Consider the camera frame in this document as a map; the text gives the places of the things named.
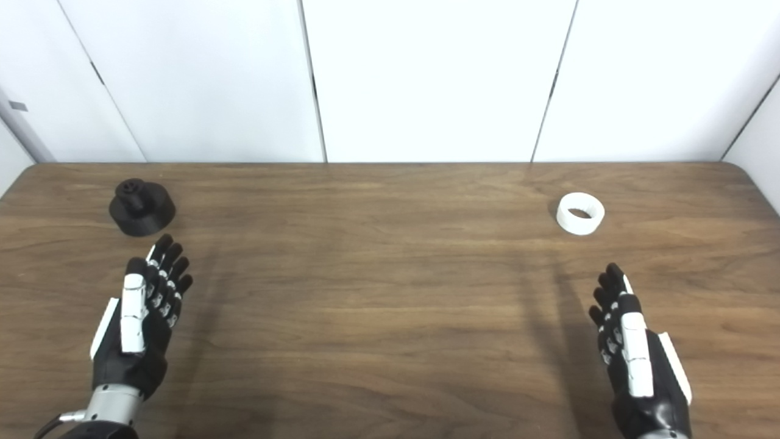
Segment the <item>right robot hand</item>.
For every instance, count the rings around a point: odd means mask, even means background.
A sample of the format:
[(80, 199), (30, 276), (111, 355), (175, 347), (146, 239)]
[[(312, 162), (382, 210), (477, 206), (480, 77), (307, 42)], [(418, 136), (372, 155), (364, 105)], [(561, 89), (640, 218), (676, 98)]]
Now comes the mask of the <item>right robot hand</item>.
[(640, 298), (615, 262), (597, 278), (589, 317), (625, 438), (692, 438), (693, 392), (670, 336), (647, 327)]

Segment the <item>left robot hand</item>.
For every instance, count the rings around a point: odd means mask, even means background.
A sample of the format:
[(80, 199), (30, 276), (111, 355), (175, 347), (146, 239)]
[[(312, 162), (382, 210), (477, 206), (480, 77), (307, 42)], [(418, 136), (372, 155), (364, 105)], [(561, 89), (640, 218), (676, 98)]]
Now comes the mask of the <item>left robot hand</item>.
[(125, 385), (151, 397), (168, 371), (166, 353), (193, 284), (183, 245), (162, 235), (145, 257), (129, 259), (90, 347), (92, 387)]

